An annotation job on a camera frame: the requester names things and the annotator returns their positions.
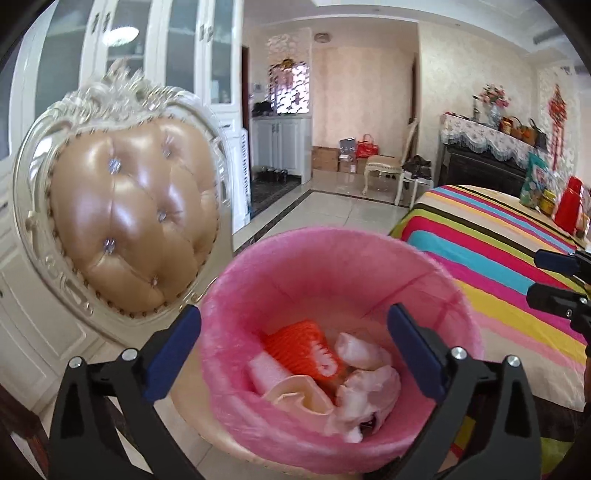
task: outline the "wall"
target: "wall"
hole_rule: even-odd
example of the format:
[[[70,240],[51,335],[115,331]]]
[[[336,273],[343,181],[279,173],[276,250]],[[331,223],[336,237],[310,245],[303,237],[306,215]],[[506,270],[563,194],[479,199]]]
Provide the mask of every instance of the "wall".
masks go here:
[[[435,162],[443,112],[472,116],[472,95],[502,85],[512,99],[506,109],[523,122],[531,117],[535,71],[510,48],[458,28],[429,22],[418,26],[421,56],[421,125],[418,153]]]
[[[565,176],[576,171],[579,156],[579,91],[576,83],[574,67],[569,62],[558,62],[540,66],[537,69],[538,87],[538,127],[546,132],[548,140],[552,139],[553,120],[550,118],[548,104],[559,85],[561,96],[566,103],[567,119],[564,123],[564,143],[562,158],[557,161],[557,170]],[[547,156],[552,166],[553,159]]]
[[[410,115],[413,55],[396,48],[313,51],[313,143],[370,133],[386,155],[401,155]]]
[[[255,102],[262,102],[265,99],[265,92],[267,91],[267,75],[269,69],[269,66],[267,65],[267,40],[268,35],[266,35],[266,33],[264,33],[249,19],[244,19],[244,24],[242,27],[242,45],[248,47],[249,93],[253,93],[252,88],[255,83],[262,85],[261,93],[253,93],[254,97],[250,101],[251,106]]]
[[[579,160],[576,176],[591,187],[591,94],[580,95]]]

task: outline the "screw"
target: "screw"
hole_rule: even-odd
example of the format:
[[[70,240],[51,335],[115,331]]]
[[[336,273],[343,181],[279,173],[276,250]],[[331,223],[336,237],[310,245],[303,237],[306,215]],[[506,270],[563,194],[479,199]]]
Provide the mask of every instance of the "screw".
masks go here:
[[[507,357],[507,363],[512,366],[512,367],[518,367],[521,365],[521,360],[519,360],[518,356],[515,355],[509,355]]]
[[[468,353],[461,346],[452,348],[452,357],[456,360],[464,360],[467,356]]]
[[[135,348],[128,348],[121,354],[121,358],[126,362],[135,360],[138,357],[138,351]]]
[[[78,368],[79,366],[82,365],[82,358],[80,358],[79,356],[75,356],[74,358],[72,358],[69,362],[68,362],[68,366],[70,368]]]

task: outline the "cardboard box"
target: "cardboard box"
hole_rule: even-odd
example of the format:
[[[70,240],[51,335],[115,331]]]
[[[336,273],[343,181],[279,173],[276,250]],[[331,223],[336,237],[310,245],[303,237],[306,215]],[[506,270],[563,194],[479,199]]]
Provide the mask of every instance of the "cardboard box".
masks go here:
[[[367,165],[367,159],[357,158],[352,161],[339,160],[339,171],[344,173],[356,173],[357,175],[363,175],[365,172],[365,166]]]
[[[367,158],[358,158],[357,159],[357,174],[363,175],[365,173],[365,166],[367,165],[368,159]]]
[[[312,147],[312,168],[316,170],[339,171],[339,149]]]

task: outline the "blue gripper pad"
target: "blue gripper pad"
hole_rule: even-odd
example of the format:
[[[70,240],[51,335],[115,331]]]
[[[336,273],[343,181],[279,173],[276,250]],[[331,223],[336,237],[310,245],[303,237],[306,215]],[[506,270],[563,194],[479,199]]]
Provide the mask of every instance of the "blue gripper pad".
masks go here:
[[[199,309],[193,305],[187,305],[168,330],[156,332],[154,336],[161,333],[168,335],[168,339],[145,368],[143,396],[151,403],[168,395],[185,360],[199,338],[201,333]]]
[[[564,255],[548,250],[538,250],[534,255],[535,266],[542,270],[562,273],[572,277],[579,272],[579,262],[574,255]]]
[[[388,331],[423,395],[441,402],[447,394],[449,347],[431,329],[417,326],[401,303],[388,311]]]

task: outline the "clothes on chair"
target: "clothes on chair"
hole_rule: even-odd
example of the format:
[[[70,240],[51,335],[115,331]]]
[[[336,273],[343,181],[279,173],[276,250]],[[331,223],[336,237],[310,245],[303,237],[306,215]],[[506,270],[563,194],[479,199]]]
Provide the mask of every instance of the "clothes on chair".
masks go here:
[[[404,171],[410,172],[411,179],[431,180],[431,161],[425,160],[421,155],[415,155],[403,166]]]

